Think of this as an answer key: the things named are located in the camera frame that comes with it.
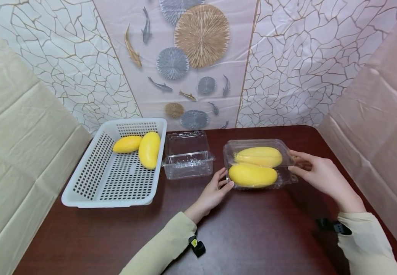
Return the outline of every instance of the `hand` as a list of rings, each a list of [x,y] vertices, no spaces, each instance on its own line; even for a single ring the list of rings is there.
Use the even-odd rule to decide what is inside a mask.
[[[361,198],[351,188],[332,160],[290,150],[297,166],[288,170],[302,177],[319,191],[332,197],[342,212],[366,212]]]
[[[221,180],[226,174],[225,168],[215,173],[198,200],[184,212],[195,224],[198,224],[215,206],[219,205],[225,195],[233,188],[233,181],[228,183],[227,180]]]

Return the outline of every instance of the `beige fabric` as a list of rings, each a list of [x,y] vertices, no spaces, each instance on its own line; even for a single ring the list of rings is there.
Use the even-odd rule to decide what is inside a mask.
[[[391,246],[373,214],[340,213],[338,220],[353,232],[349,236],[339,235],[339,246],[349,260],[351,275],[397,275]],[[120,275],[160,275],[186,249],[195,231],[195,224],[182,212],[178,213]]]
[[[0,38],[0,274],[12,274],[90,139]]]
[[[319,131],[397,239],[397,25]]]
[[[131,259],[120,275],[159,275],[189,244],[197,227],[183,212],[175,215],[152,240]]]

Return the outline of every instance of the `beige cloth wall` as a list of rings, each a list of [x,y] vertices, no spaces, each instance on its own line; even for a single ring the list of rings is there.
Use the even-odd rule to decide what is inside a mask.
[[[0,274],[12,274],[91,136],[0,38]]]
[[[397,25],[319,131],[397,239]]]

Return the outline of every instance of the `mango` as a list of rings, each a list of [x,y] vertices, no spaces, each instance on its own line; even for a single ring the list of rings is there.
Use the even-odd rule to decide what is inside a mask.
[[[235,162],[276,167],[282,163],[282,154],[272,147],[252,147],[236,153]]]
[[[131,153],[136,151],[142,140],[141,136],[126,136],[115,142],[113,152],[115,153]]]
[[[159,156],[160,136],[156,132],[147,133],[139,146],[140,163],[149,170],[154,170],[157,166]]]
[[[278,179],[275,169],[248,163],[233,165],[228,170],[228,176],[236,185],[248,188],[266,187]]]

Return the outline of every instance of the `wooden table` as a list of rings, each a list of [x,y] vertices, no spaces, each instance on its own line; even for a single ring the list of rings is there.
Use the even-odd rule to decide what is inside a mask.
[[[294,150],[328,157],[346,173],[311,127],[206,132],[216,157],[214,171],[224,165],[222,147],[228,140],[275,138]],[[171,217],[198,198],[209,179],[169,181],[162,170],[156,196],[148,206],[67,208],[59,197],[14,274],[117,275]],[[329,197],[306,182],[280,190],[232,191],[199,224],[198,238],[205,244],[206,254],[197,259],[187,249],[164,274],[348,274],[336,235],[317,233],[314,225],[315,218],[335,217],[337,212]],[[397,258],[397,242],[389,233],[388,237]]]

